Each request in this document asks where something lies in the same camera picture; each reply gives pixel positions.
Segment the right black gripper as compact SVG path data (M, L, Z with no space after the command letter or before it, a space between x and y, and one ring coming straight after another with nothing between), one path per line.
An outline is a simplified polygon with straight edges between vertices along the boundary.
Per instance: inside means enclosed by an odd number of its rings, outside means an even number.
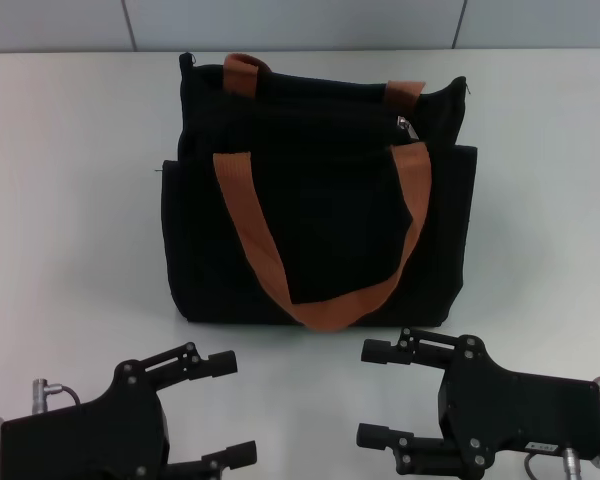
M386 426L358 426L357 445L390 449L399 475L466 476L463 460L473 464L481 456L489 468L500 451L559 456L571 448L582 460L600 456L600 389L594 381L507 370L477 337L413 328L403 328L395 344L366 339L361 360L444 370L439 424L456 444Z

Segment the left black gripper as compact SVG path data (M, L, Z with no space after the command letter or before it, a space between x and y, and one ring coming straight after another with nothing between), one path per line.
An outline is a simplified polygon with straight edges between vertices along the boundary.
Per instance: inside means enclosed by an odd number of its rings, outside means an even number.
M238 371L232 350L206 359L193 342L116 367L97 399L2 424L1 479L155 479L169 442L157 391L184 381ZM254 465L254 441L169 464L168 479L221 479L226 469Z

